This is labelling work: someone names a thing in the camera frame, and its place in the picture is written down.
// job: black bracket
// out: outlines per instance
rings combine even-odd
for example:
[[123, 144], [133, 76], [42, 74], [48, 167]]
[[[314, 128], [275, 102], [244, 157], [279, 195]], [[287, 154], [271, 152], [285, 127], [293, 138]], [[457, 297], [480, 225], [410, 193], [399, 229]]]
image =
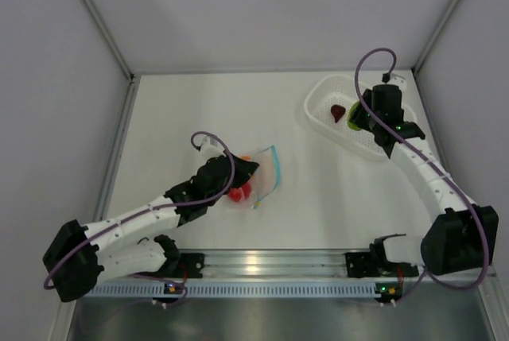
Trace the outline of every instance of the black bracket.
[[182, 253], [178, 266], [171, 273], [172, 279], [201, 279], [204, 275], [201, 273], [205, 267], [205, 255], [198, 253]]
[[408, 263], [382, 264], [372, 252], [347, 252], [348, 277], [398, 277], [398, 268], [404, 277], [417, 277], [419, 271]]
[[[491, 206], [473, 205], [488, 241], [489, 262], [495, 250], [499, 216]], [[483, 265], [483, 247], [479, 230], [469, 210], [445, 209], [439, 215], [421, 243], [422, 260], [435, 275], [452, 273]]]
[[[402, 92], [399, 87], [393, 84], [375, 85], [372, 90], [366, 89], [363, 93], [364, 102], [375, 112], [376, 116], [382, 119], [392, 130], [405, 138], [419, 137], [424, 139], [425, 135], [415, 122], [403, 120], [404, 111], [402, 105]], [[350, 123], [360, 129], [373, 133], [375, 143], [383, 148], [385, 154], [390, 158], [396, 138], [382, 128], [363, 108], [358, 104], [349, 118]]]
[[[87, 227], [80, 226], [77, 220], [67, 222], [60, 228], [42, 258], [48, 272], [74, 247], [87, 239], [86, 230]], [[87, 244], [56, 272], [52, 282], [63, 303], [77, 300], [95, 287], [97, 277], [104, 271], [95, 254], [98, 249], [97, 246]]]

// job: red fruit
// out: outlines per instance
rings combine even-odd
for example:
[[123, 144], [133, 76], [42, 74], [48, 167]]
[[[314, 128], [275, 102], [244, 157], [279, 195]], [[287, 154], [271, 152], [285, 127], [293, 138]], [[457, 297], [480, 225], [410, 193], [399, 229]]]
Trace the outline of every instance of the red fruit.
[[228, 192], [228, 198], [230, 198], [235, 203], [238, 203], [243, 198], [242, 189], [240, 188], [231, 188]]
[[334, 104], [332, 107], [331, 107], [331, 114], [332, 116], [334, 117], [334, 122], [337, 123], [338, 121], [341, 120], [341, 118], [344, 116], [344, 114], [346, 113], [346, 108], [345, 107], [342, 107], [341, 105], [337, 105], [337, 104]]
[[253, 189], [251, 188], [251, 184], [249, 182], [247, 182], [246, 184], [244, 184], [242, 187], [242, 193], [244, 195], [244, 200], [248, 200], [249, 197], [251, 196], [251, 192], [253, 191]]
[[248, 183], [242, 185], [240, 188], [231, 188], [228, 192], [228, 198], [235, 203], [241, 202], [243, 200], [248, 200], [251, 196], [253, 189], [251, 185]]

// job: white table surface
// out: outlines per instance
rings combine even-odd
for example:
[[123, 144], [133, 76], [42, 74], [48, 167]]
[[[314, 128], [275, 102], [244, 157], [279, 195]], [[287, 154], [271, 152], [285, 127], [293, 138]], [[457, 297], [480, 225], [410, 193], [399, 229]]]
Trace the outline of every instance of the white table surface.
[[[143, 76], [107, 217], [150, 202], [204, 163], [194, 131], [220, 136], [234, 154], [275, 144], [282, 183], [262, 206], [208, 213], [167, 232], [181, 249], [359, 249], [375, 238], [429, 226], [417, 193], [390, 161], [366, 161], [315, 132], [303, 109], [331, 72]], [[353, 72], [341, 72], [353, 76]], [[403, 100], [434, 149], [409, 70]], [[363, 72], [376, 85], [382, 72]]]

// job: metal floor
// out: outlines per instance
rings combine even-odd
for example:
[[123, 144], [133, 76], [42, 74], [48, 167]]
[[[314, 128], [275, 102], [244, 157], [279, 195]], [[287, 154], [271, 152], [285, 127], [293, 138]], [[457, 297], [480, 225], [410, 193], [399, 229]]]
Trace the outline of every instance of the metal floor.
[[163, 310], [131, 299], [80, 301], [68, 341], [484, 341], [493, 340], [477, 291], [457, 293], [424, 283], [396, 308], [333, 299], [190, 299]]

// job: red wire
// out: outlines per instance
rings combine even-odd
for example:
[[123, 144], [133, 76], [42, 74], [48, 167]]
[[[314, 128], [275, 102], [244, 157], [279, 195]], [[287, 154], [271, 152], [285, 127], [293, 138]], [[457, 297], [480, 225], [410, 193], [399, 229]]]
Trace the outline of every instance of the red wire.
[[401, 267], [398, 267], [398, 281], [399, 281], [399, 288], [403, 290], [403, 270]]
[[185, 264], [182, 263], [179, 265], [184, 270], [184, 281], [182, 281], [182, 284], [184, 284], [188, 280], [188, 269], [185, 267]]

